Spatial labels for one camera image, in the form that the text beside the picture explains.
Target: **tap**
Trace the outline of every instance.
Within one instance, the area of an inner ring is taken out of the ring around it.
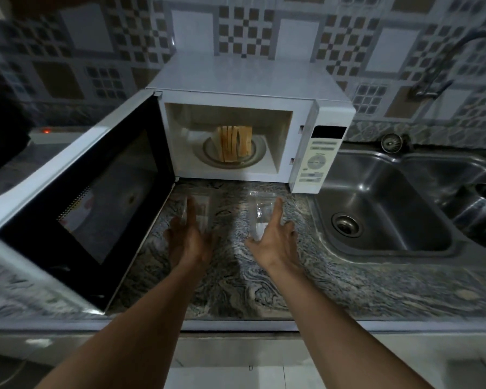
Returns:
[[[452,58],[465,46],[468,42],[474,39],[486,38],[486,30],[472,31],[466,34],[459,42],[447,50],[442,58],[434,60],[432,65],[430,65],[425,72],[421,80],[412,86],[408,92],[407,97],[411,100],[422,101],[424,99],[436,99],[443,91],[445,91],[452,83],[453,80],[449,80],[441,85],[437,90],[432,90],[432,85],[441,72],[450,68],[450,62]]]

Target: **drain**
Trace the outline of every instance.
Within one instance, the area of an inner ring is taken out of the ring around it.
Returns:
[[[331,223],[338,233],[346,237],[358,237],[362,235],[363,228],[360,222],[346,213],[337,213],[331,217]]]

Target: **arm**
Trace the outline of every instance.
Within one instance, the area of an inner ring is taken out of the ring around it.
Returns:
[[[304,274],[293,222],[281,225],[278,198],[261,241],[246,241],[297,323],[324,385],[335,389],[431,389],[395,354],[322,293]]]
[[[185,312],[212,255],[195,204],[187,224],[175,217],[165,232],[171,274],[50,372],[37,389],[162,388]]]

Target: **tiled wall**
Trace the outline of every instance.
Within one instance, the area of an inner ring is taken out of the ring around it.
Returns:
[[[0,22],[0,82],[35,123],[80,125],[175,52],[294,58],[321,64],[352,99],[348,140],[396,131],[486,148],[486,40],[455,58],[439,100],[406,100],[432,60],[476,28],[486,29],[486,0],[108,0]]]

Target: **microwave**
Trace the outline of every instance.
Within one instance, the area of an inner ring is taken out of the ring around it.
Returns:
[[[354,115],[318,64],[177,53],[0,195],[0,265],[102,314],[180,177],[317,193]],[[221,161],[218,128],[243,125],[252,127],[247,155]]]

